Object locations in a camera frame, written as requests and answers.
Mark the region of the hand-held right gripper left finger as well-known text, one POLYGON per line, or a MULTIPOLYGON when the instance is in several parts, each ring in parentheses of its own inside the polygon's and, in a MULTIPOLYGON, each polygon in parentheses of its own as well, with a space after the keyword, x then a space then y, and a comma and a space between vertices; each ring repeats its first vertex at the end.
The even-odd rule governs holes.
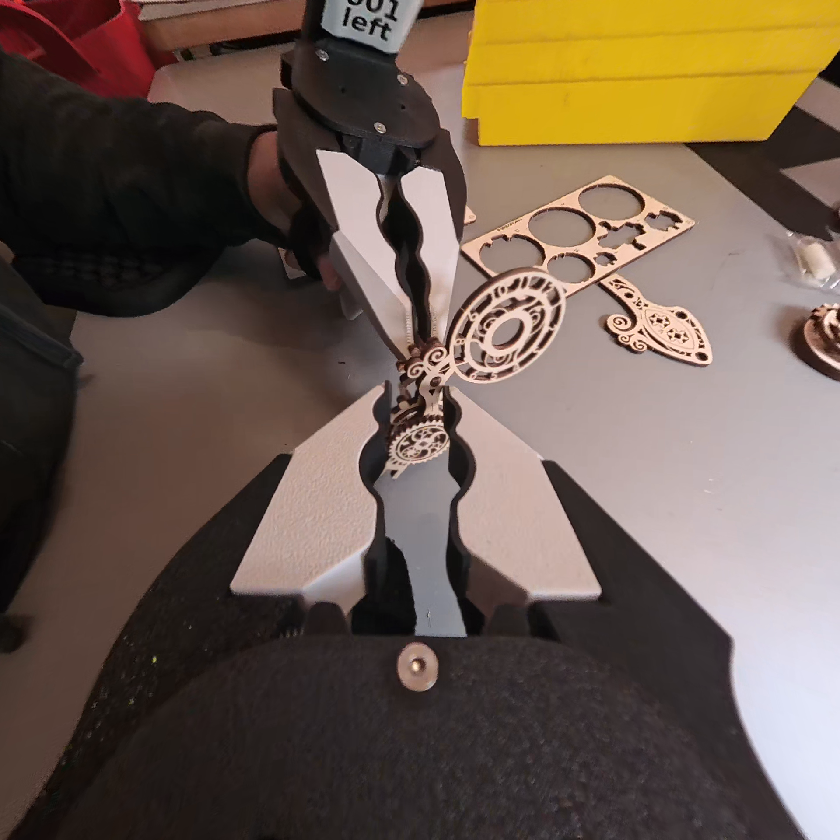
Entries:
POLYGON ((378 384, 290 456, 230 582, 236 595, 330 602, 349 615, 385 563, 382 499, 392 387, 378 384))

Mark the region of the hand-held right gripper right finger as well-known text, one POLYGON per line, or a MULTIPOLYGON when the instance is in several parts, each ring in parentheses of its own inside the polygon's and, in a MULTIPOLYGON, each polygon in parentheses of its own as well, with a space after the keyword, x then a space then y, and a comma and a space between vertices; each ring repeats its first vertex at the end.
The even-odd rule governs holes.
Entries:
POLYGON ((500 606, 602 595, 537 451, 455 387, 446 393, 453 588, 486 619, 500 606))

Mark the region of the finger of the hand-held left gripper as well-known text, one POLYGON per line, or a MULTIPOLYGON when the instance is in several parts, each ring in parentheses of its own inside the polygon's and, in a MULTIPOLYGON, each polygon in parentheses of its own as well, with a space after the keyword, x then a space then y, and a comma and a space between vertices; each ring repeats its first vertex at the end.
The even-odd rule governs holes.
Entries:
POLYGON ((413 223, 398 231, 409 263, 421 267, 422 279, 403 288, 397 272, 397 249, 382 232, 380 211, 388 207, 380 177, 341 152, 319 150, 318 163, 335 217, 329 256, 343 282, 342 304, 365 311, 386 342, 428 342, 430 270, 424 260, 422 203, 426 172, 417 167, 396 178, 397 205, 405 205, 413 223))
POLYGON ((459 235, 440 171, 417 167, 395 178, 384 219, 396 276, 414 329, 446 329, 459 259, 459 235))

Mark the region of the wooden puzzle frame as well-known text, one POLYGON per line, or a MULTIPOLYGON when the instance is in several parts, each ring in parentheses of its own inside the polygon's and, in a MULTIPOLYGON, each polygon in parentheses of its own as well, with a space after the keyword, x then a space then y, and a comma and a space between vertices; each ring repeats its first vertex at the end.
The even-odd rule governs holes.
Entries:
POLYGON ((464 244, 488 277, 523 257, 572 295, 689 232, 696 221, 613 175, 605 175, 464 244))

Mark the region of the wooden gear and dial assembly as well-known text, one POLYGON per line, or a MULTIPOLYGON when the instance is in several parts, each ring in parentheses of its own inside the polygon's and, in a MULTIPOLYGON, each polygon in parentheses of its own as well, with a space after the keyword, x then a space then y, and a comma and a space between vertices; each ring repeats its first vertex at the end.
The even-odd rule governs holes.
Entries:
POLYGON ((564 283, 547 270, 513 269, 487 280, 456 312, 444 341, 431 339, 426 375, 392 410, 385 471, 399 477, 410 466, 445 452, 443 393, 457 376, 495 384, 518 375, 548 349, 564 320, 564 283))

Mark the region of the grey desk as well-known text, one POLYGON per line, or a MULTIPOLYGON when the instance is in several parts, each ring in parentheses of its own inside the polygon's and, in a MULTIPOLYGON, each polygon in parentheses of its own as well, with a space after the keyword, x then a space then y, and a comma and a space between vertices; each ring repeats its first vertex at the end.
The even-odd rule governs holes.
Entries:
MULTIPOLYGON (((558 463, 726 629, 757 754, 803 833, 838 838, 838 383, 791 351, 832 296, 801 286, 784 228, 681 145, 480 148, 460 113, 471 13, 420 20, 400 56, 465 167, 469 235, 615 175, 696 225, 626 268, 687 307, 707 368, 618 347, 599 288, 529 371, 464 391, 558 463)), ((56 517, 2 656, 2 837, 74 731, 104 659, 174 554, 278 454, 393 359, 366 318, 287 284, 263 243, 229 250, 144 318, 79 316, 85 359, 56 517)))

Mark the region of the person's left hand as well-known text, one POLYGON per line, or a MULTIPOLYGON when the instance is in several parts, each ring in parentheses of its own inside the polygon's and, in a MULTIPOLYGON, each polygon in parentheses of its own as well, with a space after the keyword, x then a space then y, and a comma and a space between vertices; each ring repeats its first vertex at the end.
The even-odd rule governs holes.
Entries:
POLYGON ((309 269, 330 292, 340 291, 342 279, 321 240, 308 199, 285 178, 275 129, 259 133, 250 147, 247 189, 257 213, 277 231, 280 247, 295 254, 292 264, 309 269))

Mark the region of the slotted yellow plastic bin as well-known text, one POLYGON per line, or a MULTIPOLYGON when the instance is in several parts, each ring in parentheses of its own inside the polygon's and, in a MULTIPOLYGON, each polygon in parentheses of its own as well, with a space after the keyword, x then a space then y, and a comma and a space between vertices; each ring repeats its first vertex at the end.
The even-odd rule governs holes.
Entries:
POLYGON ((766 140, 838 52, 838 1, 476 2, 483 146, 766 140))

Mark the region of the ornate wooden leaf piece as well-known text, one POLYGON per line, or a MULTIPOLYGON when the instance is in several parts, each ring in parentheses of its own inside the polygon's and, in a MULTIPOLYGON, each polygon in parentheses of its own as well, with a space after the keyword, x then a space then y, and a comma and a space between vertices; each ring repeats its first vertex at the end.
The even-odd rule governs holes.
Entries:
POLYGON ((618 275, 599 280, 598 286, 625 309, 605 321, 605 330, 626 349, 641 354, 648 350, 673 361, 709 366, 712 351, 708 336, 696 317, 682 307, 651 302, 635 285, 618 275))

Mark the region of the red plastic container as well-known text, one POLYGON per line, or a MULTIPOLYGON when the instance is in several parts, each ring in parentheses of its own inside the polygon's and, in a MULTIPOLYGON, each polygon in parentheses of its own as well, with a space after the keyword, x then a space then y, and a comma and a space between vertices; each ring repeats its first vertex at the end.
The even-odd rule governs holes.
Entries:
POLYGON ((176 57, 152 46, 139 11, 125 1, 2 1, 2 47, 98 95, 145 98, 176 57))

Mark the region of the person's black hoodie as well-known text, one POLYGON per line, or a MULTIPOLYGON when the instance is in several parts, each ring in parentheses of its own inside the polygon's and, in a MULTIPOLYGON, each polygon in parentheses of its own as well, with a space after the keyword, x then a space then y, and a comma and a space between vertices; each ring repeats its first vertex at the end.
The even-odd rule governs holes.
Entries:
POLYGON ((58 317, 1 262, 1 646, 23 630, 7 609, 40 549, 74 421, 82 357, 58 317))

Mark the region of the round wooden gear stack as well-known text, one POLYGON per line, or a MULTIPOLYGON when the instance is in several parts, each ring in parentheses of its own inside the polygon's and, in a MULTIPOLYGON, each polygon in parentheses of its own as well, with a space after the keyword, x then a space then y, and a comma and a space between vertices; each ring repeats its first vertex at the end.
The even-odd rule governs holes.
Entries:
POLYGON ((802 328, 809 363, 839 381, 839 304, 812 310, 802 328))

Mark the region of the small clear plastic bag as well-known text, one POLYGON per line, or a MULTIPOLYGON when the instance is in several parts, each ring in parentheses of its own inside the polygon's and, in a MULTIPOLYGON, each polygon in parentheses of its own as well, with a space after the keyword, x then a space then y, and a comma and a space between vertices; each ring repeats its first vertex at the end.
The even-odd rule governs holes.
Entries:
POLYGON ((828 242, 786 230, 782 243, 781 270, 784 282, 838 296, 838 238, 828 242))

